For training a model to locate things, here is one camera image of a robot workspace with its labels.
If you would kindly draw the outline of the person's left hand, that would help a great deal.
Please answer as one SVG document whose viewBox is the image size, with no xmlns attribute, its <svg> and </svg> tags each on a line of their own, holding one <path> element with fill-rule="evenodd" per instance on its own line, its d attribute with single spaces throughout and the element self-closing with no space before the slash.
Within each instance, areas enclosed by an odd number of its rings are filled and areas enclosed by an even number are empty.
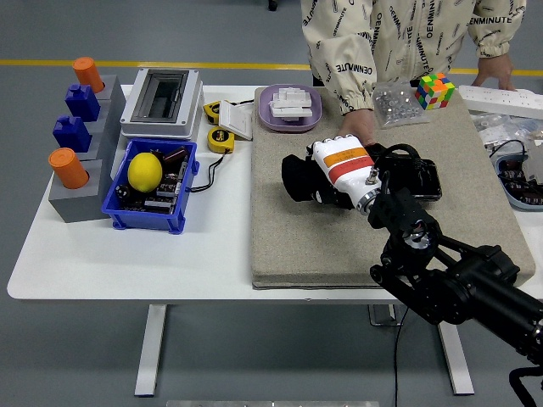
<svg viewBox="0 0 543 407">
<path fill-rule="evenodd" d="M 473 86 L 482 86 L 490 78 L 497 79 L 500 90 L 515 91 L 512 83 L 513 64 L 507 53 L 492 58 L 480 58 Z"/>
</svg>

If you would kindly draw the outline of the person's right hand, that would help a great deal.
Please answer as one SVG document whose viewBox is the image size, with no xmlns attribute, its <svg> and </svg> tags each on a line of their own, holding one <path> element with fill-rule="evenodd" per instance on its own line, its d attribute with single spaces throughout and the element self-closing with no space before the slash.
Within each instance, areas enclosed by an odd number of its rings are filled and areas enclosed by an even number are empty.
<svg viewBox="0 0 543 407">
<path fill-rule="evenodd" d="M 364 147 L 375 144 L 373 111 L 370 109 L 358 109 L 345 114 L 337 135 L 355 136 Z"/>
</svg>

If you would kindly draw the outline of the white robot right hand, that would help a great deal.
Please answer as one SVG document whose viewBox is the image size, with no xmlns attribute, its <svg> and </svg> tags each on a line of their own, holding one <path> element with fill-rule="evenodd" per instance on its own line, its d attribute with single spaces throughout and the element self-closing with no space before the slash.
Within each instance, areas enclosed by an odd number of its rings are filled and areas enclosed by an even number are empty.
<svg viewBox="0 0 543 407">
<path fill-rule="evenodd" d="M 360 140 L 349 134 L 313 142 L 306 147 L 307 158 L 316 162 L 327 181 L 311 196 L 320 204 L 339 202 L 338 192 L 346 194 L 353 207 L 368 215 L 379 193 L 381 181 L 374 162 Z"/>
</svg>

